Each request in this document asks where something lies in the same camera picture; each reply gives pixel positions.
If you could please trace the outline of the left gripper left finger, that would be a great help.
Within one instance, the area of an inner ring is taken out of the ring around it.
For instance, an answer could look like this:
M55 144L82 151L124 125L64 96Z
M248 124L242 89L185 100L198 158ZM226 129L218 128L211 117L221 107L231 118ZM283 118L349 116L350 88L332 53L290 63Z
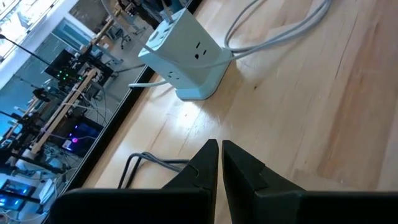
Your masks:
M214 224L219 147L209 139L160 189L73 189L52 204L50 224Z

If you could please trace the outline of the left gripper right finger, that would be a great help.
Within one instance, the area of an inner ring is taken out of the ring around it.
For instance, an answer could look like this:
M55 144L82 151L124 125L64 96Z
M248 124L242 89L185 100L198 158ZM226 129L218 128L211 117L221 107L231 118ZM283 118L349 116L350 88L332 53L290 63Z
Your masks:
M398 224L398 192L305 190L230 140L222 163L233 224Z

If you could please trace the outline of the wooden beam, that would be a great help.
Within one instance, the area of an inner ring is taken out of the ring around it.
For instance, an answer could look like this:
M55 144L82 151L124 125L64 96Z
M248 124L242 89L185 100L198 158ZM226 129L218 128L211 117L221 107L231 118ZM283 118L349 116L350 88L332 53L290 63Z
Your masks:
M84 73L40 129L37 138L22 153L24 159L35 159L40 153L44 153L47 146L56 146L62 152L79 157L87 154L103 125L86 117L88 110L97 112L98 109L90 105L84 91L96 84L92 79L99 73L96 68Z

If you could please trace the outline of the small pale green outlet cube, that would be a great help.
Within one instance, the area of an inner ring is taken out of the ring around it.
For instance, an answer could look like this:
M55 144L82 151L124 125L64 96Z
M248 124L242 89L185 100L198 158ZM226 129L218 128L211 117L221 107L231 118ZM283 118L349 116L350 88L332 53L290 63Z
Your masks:
M220 47L195 17L181 9L162 21L139 58L175 88L182 100L205 100L218 88L233 56Z

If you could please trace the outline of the black metal table frame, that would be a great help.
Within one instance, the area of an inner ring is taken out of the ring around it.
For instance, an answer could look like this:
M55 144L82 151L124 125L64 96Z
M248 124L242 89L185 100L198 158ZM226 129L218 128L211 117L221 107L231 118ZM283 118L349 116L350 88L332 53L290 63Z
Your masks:
M125 136L128 116L145 91L143 87L135 87L126 92L110 121L100 132L81 164L74 170L71 179L58 192L58 196L74 189L92 188L98 183L109 163L109 157L114 154L117 144Z

